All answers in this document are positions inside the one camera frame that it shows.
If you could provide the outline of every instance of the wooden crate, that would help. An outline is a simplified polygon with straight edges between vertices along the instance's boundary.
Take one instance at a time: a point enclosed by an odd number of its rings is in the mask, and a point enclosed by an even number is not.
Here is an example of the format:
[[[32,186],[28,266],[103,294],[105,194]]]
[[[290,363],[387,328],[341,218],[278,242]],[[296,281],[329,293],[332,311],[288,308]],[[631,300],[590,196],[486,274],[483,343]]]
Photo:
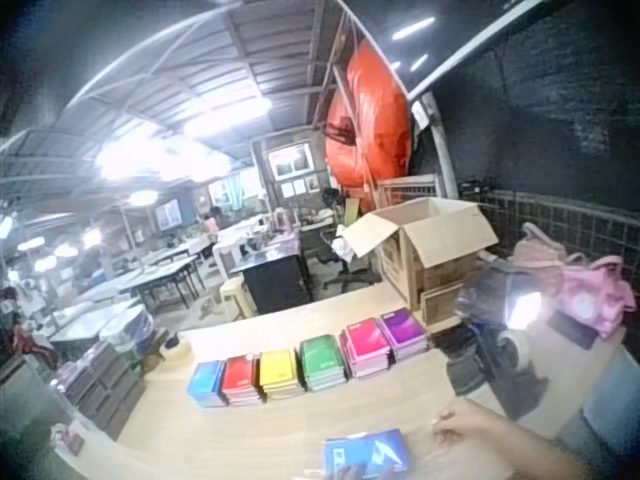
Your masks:
[[[432,332],[440,330],[438,324],[447,322],[447,328],[457,325],[459,320],[453,310],[453,304],[458,292],[462,288],[462,282],[455,282],[441,288],[424,292],[420,295],[422,322]]]

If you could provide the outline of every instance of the window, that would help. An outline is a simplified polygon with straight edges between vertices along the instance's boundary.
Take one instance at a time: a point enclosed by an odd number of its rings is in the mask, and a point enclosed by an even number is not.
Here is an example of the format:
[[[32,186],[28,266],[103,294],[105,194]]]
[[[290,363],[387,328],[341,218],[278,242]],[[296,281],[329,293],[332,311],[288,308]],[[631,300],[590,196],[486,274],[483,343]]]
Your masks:
[[[262,193],[262,182],[256,167],[242,170],[238,175],[244,191],[244,198],[257,197]]]
[[[295,177],[313,170],[309,144],[281,148],[269,154],[269,164],[276,180]]]
[[[211,196],[211,203],[214,205],[229,205],[231,203],[231,197],[224,180],[218,180],[210,184],[209,195]]]
[[[171,200],[156,208],[156,217],[158,217],[158,226],[162,231],[181,225],[182,215],[180,214],[178,199]]]

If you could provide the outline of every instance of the person's arm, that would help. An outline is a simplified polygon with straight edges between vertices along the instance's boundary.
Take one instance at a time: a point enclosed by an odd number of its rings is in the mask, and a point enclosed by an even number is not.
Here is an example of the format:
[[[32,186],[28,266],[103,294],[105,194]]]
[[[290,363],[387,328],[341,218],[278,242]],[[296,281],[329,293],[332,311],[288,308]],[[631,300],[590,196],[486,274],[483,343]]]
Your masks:
[[[433,425],[445,442],[484,440],[516,471],[539,479],[588,479],[589,469],[574,455],[470,400],[459,399]]]

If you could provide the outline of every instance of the pink bag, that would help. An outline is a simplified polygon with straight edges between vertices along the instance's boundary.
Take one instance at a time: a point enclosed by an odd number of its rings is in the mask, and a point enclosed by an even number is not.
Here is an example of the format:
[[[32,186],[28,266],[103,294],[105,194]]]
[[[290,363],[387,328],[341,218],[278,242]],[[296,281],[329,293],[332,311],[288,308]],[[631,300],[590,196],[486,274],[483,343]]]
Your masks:
[[[625,311],[636,309],[631,287],[621,277],[623,260],[611,255],[588,267],[566,266],[556,308],[607,338]]]
[[[567,251],[533,223],[526,222],[522,230],[526,236],[516,244],[511,263],[536,277],[545,294],[555,296],[562,287],[562,267],[568,261]]]

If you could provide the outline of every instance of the hand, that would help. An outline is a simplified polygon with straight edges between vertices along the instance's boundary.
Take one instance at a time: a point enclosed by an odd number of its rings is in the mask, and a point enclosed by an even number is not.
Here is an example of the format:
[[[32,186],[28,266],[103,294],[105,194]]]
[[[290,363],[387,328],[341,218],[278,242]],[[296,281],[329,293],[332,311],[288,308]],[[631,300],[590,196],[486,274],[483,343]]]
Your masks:
[[[466,398],[456,399],[433,422],[433,434],[441,443],[483,436],[504,419],[488,408]]]

